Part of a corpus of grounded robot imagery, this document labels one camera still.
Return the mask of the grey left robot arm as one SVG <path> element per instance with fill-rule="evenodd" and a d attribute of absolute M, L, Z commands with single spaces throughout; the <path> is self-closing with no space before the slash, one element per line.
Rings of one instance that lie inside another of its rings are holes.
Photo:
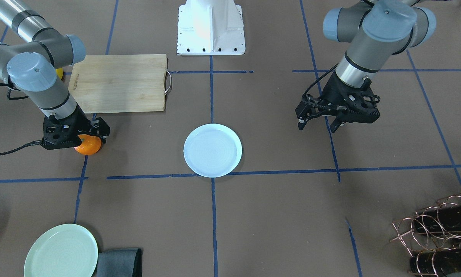
<path fill-rule="evenodd" d="M 435 32 L 435 14 L 416 0 L 361 0 L 349 8 L 330 10 L 323 21 L 327 39 L 350 46 L 327 74 L 319 97 L 306 89 L 295 113 L 303 130 L 314 118 L 334 117 L 335 132 L 346 123 L 374 123 L 380 97 L 371 89 L 373 77 L 392 56 L 427 41 Z"/>

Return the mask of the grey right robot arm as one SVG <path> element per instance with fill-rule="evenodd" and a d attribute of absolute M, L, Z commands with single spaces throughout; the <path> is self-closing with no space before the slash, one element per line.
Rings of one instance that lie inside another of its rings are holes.
<path fill-rule="evenodd" d="M 0 85 L 24 93 L 44 113 L 43 137 L 20 148 L 79 147 L 80 135 L 105 144 L 109 125 L 102 118 L 89 120 L 56 72 L 85 59 L 82 40 L 62 35 L 21 0 L 0 0 L 0 20 L 25 41 L 19 45 L 0 42 Z"/>

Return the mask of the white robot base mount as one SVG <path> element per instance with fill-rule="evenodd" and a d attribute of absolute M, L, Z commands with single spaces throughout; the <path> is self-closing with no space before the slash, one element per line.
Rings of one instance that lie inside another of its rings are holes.
<path fill-rule="evenodd" d="M 233 0 L 187 0 L 178 10 L 176 54 L 243 55 L 243 11 Z"/>

